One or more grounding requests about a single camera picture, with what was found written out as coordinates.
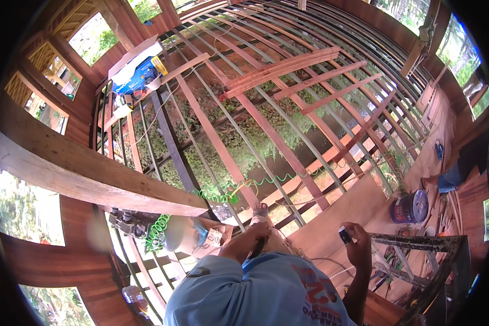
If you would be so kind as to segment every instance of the foot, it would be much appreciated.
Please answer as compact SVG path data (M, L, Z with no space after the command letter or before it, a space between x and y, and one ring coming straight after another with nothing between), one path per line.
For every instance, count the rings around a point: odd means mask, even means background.
M266 203L260 202L253 209L252 216L262 216L265 217L268 215L268 205Z

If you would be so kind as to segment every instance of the hand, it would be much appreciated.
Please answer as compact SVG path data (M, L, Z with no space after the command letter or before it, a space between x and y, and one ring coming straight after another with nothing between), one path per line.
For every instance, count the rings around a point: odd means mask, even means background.
M272 233L272 226L268 222L258 222L250 225L244 234L253 239L268 238Z
M348 252L348 259L352 263L357 271L371 273L371 237L357 223L343 223L350 236L357 241L353 241L346 244L346 251Z

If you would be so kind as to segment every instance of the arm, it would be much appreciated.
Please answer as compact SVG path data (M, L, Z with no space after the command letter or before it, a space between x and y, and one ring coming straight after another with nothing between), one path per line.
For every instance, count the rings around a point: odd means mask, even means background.
M220 257L234 259L243 264L248 257L248 253L253 251L260 238L265 238L272 232L271 226L267 222L259 222L251 225L243 234L232 239L219 252Z
M368 295L368 284L371 276L371 237L356 223L344 223L346 230L357 242L346 244L349 261L357 269L343 303L348 316L358 325L364 319L364 307Z

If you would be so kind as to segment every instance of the blue cloth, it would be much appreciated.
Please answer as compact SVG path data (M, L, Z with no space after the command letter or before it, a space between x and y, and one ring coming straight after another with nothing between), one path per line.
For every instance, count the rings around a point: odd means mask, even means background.
M356 326L326 274L279 252L242 266L226 257L202 258L172 293L164 323Z
M458 162L449 171L438 176L438 191L440 193L451 192L463 182L458 172Z

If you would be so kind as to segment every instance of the wood scrap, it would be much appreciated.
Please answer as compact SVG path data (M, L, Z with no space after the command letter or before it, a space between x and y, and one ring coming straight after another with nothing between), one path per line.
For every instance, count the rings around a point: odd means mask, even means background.
M326 48L315 50L312 53L301 54L280 62L267 65L250 73L230 80L227 84L229 90L225 92L227 98L231 99L248 89L261 85L275 77L286 75L292 71L302 69L320 62L336 59L340 48Z
M310 112L313 112L317 108L320 108L321 106L323 106L325 104L328 104L329 102L331 102L333 100L336 100L336 99L338 99L339 97L341 97L343 95L346 95L347 93L351 92L354 89L357 89L357 88L359 88L361 86L364 86L368 82L374 81L378 77L382 77L382 73L378 73L376 75L372 75L371 77L368 77L366 79L363 79L361 81L358 81L358 82L354 83L353 85L350 85L350 86L348 86L346 88L341 89L340 91L336 92L333 95L330 95L330 96L328 96L328 97L326 97L324 99L320 99L319 101L317 101L317 102L313 103L312 105L310 105L308 108L306 108L304 110L301 110L301 113L302 114L308 114Z
M347 71L352 71L353 69L360 68L362 66L365 66L367 64L366 61L359 61L351 65L347 65L345 67L339 68L339 69L334 69L330 70L327 73L324 73L322 75L318 75L317 77L313 77L310 79L307 79L303 82L300 82L299 84L295 84L291 86L290 88L284 89L278 93L274 94L274 99L280 100L284 97L290 96L292 94L297 93L298 91L302 91L305 88L308 88L310 86L313 86L317 83L324 82L327 79L333 78L338 75L342 75L343 73Z
M335 155L332 158L333 162L338 163L344 157L344 155L346 153L348 153L349 150L352 149L352 147L360 140L360 138L362 138L362 136L364 136L366 134L368 129L371 128L375 124L375 121L378 119L378 116L384 112L384 110L386 109L386 106L390 103L395 92L396 92L396 90L393 89L393 91L384 99L384 101L382 101L382 103L380 103L380 105L378 106L375 113L364 124L364 126L362 126L360 128L359 132L356 133L355 136L353 136L353 138L350 141L348 141L346 146L343 149L341 149L339 151L339 153L337 153L337 155Z

